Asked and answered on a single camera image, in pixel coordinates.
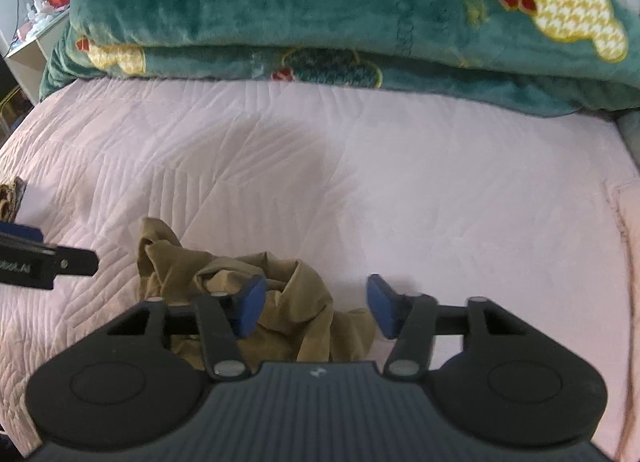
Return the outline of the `tan khaki t-shirt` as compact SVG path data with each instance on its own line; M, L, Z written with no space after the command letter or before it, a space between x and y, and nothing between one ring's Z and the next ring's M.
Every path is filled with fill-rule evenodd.
M338 311L320 275L298 259L270 252L215 256L183 247L163 220L145 218L138 248L139 297L186 306L202 294L235 294L255 275L267 281L255 331L239 340L250 367L264 361L348 362L366 359L376 324L367 309Z

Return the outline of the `folded speckled brown garment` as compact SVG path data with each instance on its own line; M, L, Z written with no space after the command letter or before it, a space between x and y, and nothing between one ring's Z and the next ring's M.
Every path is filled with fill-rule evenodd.
M20 209L26 182L20 177L0 185L0 221L13 223Z

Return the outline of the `pink quilted bed sheet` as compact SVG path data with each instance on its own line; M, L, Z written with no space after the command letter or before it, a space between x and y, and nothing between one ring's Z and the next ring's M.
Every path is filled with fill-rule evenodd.
M17 219L91 248L99 272L1 290L1 423L39 444L25 409L40 364L136 304L141 222L221 256L303 260L334 304L381 274L457 305L495 300L590 361L608 386L596 443L620 434L615 317L623 267L608 191L639 171L613 122L284 82L76 81L1 149L27 189Z

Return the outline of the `white side shelf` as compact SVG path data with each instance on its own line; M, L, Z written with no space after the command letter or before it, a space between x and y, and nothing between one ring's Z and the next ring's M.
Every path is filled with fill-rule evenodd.
M68 24L68 11L58 15L41 30L12 48L6 56L9 70L32 105L39 102L39 89L51 53Z

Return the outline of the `pink pillow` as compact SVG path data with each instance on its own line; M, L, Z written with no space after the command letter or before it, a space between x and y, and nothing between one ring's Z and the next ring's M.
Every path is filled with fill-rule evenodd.
M620 265L623 267L620 294L624 308L613 319L617 327L611 350L616 355L620 434L615 442L615 461L639 460L639 179L616 185L608 191L617 234Z

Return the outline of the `grey pillow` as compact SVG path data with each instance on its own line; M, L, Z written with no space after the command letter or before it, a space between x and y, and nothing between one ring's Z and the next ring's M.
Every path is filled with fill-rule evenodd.
M640 112L632 110L620 115L616 119L616 126L629 154L634 159L637 167L640 168Z

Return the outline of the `green plush bear blanket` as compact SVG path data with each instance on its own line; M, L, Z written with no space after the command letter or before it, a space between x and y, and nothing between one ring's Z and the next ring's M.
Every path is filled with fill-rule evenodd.
M77 79L212 78L440 93L559 116L639 105L617 0L70 0L41 96Z

